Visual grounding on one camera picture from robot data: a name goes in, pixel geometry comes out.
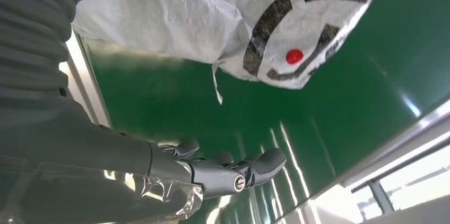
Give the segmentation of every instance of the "white bag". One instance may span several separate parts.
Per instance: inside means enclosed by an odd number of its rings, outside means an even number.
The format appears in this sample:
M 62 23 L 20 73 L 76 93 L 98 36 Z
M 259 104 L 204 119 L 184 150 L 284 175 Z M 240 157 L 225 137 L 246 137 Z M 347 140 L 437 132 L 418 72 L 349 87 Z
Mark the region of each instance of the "white bag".
M 84 0 L 72 26 L 154 53 L 299 89 L 342 45 L 371 0 Z

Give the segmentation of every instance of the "robotic hand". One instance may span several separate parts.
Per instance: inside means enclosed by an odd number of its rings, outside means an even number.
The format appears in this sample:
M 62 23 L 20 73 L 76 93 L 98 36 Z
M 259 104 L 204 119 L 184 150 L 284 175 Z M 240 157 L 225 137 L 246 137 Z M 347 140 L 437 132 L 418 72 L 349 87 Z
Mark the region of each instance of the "robotic hand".
M 244 188 L 266 183 L 283 168 L 287 160 L 278 148 L 270 149 L 261 156 L 245 158 L 238 163 L 234 163 L 233 157 L 226 152 L 211 160 L 187 160 L 199 149 L 196 141 L 176 147 L 163 145 L 160 149 L 171 154 L 173 161 L 189 172 L 193 184 L 203 187 L 205 199 L 237 194 Z

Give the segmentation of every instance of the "metal frame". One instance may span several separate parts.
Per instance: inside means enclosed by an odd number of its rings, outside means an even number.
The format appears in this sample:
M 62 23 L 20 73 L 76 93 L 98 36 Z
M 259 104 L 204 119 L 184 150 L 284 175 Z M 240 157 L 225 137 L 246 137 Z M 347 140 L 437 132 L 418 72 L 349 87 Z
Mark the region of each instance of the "metal frame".
M 66 46 L 70 56 L 67 62 L 60 63 L 59 69 L 67 74 L 68 91 L 72 99 L 83 106 L 93 123 L 111 127 L 92 66 L 80 37 L 73 30 Z

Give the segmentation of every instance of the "green table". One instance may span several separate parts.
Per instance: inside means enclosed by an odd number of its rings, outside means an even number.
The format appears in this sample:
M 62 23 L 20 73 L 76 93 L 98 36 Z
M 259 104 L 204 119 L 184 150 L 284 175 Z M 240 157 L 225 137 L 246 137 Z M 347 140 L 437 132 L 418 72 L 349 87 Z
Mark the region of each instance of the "green table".
M 85 48 L 119 131 L 154 141 L 197 139 L 198 156 L 227 150 L 236 159 L 274 147 L 273 131 L 288 155 L 292 189 L 284 172 L 274 180 L 287 213 L 307 199 L 299 170 L 309 195 L 318 193 L 450 97 L 449 11 L 449 0 L 374 0 L 342 49 L 304 89 L 278 89 L 219 72 L 222 106 L 210 65 L 98 48 L 95 40 Z M 233 196 L 218 220 L 273 222 L 279 217 L 270 201 L 274 194 L 267 183 Z M 252 209 L 249 200 L 256 203 Z M 183 223 L 204 223 L 217 206 L 218 200 L 207 200 Z

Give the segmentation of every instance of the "window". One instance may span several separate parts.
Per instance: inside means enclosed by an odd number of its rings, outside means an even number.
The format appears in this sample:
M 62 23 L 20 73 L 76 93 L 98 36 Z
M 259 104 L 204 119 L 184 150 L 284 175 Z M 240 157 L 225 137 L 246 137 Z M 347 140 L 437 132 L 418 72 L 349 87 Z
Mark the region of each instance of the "window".
M 450 194 L 450 146 L 380 180 L 394 210 L 406 209 Z
M 450 139 L 352 190 L 364 220 L 450 195 Z
M 369 220 L 383 214 L 369 186 L 354 192 L 353 196 L 358 202 L 358 208 L 364 220 Z

